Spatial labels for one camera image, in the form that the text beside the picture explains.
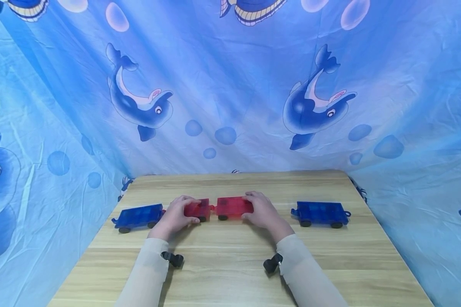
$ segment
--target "blue fabric backdrop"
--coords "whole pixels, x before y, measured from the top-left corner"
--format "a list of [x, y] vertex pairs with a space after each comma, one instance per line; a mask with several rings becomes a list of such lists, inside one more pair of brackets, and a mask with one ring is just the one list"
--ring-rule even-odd
[[0, 306], [139, 175], [328, 168], [461, 306], [461, 1], [0, 0]]

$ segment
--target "right hand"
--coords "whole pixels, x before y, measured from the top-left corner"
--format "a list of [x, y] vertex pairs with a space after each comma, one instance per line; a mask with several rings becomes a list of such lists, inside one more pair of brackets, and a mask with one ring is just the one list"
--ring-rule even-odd
[[278, 243], [286, 236], [294, 234], [290, 224], [280, 217], [269, 198], [263, 193], [256, 191], [246, 192], [246, 196], [243, 196], [243, 199], [253, 204], [254, 212], [244, 213], [242, 219], [248, 220], [258, 227], [267, 229], [275, 240], [275, 243]]
[[243, 220], [248, 220], [258, 227], [268, 229], [276, 224], [277, 220], [282, 219], [270, 199], [263, 193], [256, 191], [246, 192], [246, 196], [242, 198], [250, 201], [254, 208], [254, 213], [244, 213], [242, 215]]

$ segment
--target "black wrist strap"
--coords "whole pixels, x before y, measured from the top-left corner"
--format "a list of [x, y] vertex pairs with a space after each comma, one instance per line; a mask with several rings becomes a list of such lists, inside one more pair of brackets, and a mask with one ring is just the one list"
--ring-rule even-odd
[[277, 267], [282, 263], [282, 261], [282, 255], [277, 252], [275, 256], [272, 257], [272, 259], [266, 259], [263, 262], [263, 267], [268, 274], [273, 274]]
[[175, 268], [180, 268], [184, 262], [184, 257], [182, 255], [175, 255], [171, 252], [162, 252], [160, 253], [160, 256], [169, 261], [169, 263]]

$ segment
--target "sleeve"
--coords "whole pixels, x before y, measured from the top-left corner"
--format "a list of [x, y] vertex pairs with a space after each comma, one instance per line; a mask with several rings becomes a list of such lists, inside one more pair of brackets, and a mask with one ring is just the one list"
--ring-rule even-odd
[[147, 238], [135, 261], [115, 307], [156, 307], [166, 280], [169, 262], [160, 256], [168, 251], [165, 240]]
[[280, 240], [277, 252], [283, 257], [280, 275], [285, 279], [299, 307], [348, 307], [297, 235]]

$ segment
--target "translucent red block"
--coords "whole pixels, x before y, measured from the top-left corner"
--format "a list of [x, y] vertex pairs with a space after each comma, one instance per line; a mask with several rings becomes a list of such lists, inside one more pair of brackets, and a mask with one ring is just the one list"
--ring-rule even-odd
[[215, 213], [219, 220], [240, 219], [243, 213], [253, 213], [253, 204], [242, 197], [217, 198]]
[[184, 207], [184, 215], [187, 217], [198, 217], [200, 222], [210, 220], [210, 211], [214, 210], [214, 206], [210, 206], [208, 198], [204, 198], [201, 203], [191, 203]]

